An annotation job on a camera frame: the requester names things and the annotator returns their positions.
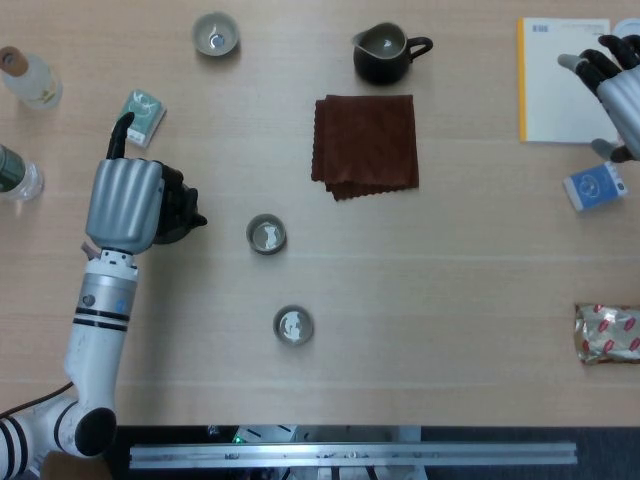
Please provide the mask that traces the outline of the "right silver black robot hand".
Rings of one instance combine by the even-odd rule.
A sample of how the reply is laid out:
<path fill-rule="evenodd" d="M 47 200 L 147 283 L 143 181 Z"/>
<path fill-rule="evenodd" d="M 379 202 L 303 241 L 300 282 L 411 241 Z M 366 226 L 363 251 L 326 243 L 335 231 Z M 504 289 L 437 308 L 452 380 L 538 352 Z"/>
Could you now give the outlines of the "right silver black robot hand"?
<path fill-rule="evenodd" d="M 613 163 L 639 160 L 639 36 L 602 35 L 598 43 L 613 55 L 586 49 L 578 55 L 561 54 L 560 66 L 572 71 L 597 98 L 618 131 L 618 146 L 604 139 L 592 149 Z"/>

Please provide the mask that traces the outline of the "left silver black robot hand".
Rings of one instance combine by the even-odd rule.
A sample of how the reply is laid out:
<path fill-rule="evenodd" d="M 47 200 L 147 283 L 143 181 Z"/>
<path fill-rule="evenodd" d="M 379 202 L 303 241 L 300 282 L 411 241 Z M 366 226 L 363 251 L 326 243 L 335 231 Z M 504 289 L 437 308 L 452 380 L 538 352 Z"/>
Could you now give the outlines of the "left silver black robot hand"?
<path fill-rule="evenodd" d="M 181 171 L 162 162 L 127 158 L 125 143 L 135 115 L 115 123 L 106 158 L 96 171 L 86 234 L 104 250 L 138 255 L 151 246 L 171 244 L 203 227 L 198 190 Z"/>

